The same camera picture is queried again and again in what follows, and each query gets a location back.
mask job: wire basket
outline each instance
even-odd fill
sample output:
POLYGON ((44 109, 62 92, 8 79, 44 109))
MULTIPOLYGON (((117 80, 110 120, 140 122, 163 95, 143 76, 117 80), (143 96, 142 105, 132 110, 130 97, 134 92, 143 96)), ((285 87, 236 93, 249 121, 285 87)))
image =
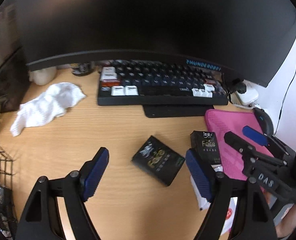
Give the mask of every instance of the wire basket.
POLYGON ((13 160, 0 147, 0 239, 14 240, 17 218, 12 195, 13 160))

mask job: black mouse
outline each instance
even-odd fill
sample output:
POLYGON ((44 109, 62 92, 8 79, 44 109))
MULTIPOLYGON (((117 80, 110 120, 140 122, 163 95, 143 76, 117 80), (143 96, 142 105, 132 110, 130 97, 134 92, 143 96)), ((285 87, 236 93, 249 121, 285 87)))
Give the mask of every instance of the black mouse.
POLYGON ((273 135, 273 124, 269 115, 257 107, 254 108, 254 114, 263 133, 269 136, 273 135))

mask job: crumpled white towel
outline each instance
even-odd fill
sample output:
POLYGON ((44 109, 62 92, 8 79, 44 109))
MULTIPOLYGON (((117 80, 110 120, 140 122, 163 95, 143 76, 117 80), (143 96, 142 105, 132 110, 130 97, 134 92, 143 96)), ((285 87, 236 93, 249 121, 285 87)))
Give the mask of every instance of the crumpled white towel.
POLYGON ((66 114, 66 108, 75 106, 85 97, 81 89, 72 83, 53 84, 37 98, 20 105, 10 132, 17 136, 24 127, 45 125, 66 114))

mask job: pink mouse pad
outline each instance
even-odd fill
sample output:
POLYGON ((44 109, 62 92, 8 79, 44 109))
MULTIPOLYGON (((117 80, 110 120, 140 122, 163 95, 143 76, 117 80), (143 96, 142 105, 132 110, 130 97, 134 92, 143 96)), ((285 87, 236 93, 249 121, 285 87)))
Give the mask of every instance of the pink mouse pad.
POLYGON ((244 163, 241 154, 224 141, 224 135, 226 132, 232 131, 255 146, 258 152, 272 156, 266 147, 260 146, 242 133, 242 129, 245 126, 249 126, 256 131, 263 133, 253 113, 210 109, 206 111, 205 122, 208 131, 216 133, 224 173, 231 179, 246 180, 247 177, 242 174, 244 163))

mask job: blue gripper pad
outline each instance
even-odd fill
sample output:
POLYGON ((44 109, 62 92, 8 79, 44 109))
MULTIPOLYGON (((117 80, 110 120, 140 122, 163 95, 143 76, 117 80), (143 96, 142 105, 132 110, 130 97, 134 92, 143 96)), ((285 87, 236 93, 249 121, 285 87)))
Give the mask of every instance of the blue gripper pad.
POLYGON ((200 195, 209 202, 212 202, 214 198, 216 172, 209 163, 202 161, 194 149, 187 151, 186 164, 200 195))
POLYGON ((261 146, 268 146, 268 140, 266 136, 261 134, 260 132, 252 129, 249 126, 245 126, 242 129, 242 133, 244 136, 248 137, 249 139, 253 140, 254 142, 258 143, 261 146))
POLYGON ((95 194, 108 162, 109 151, 101 147, 95 157, 91 161, 85 162, 80 169, 81 200, 83 202, 95 194))

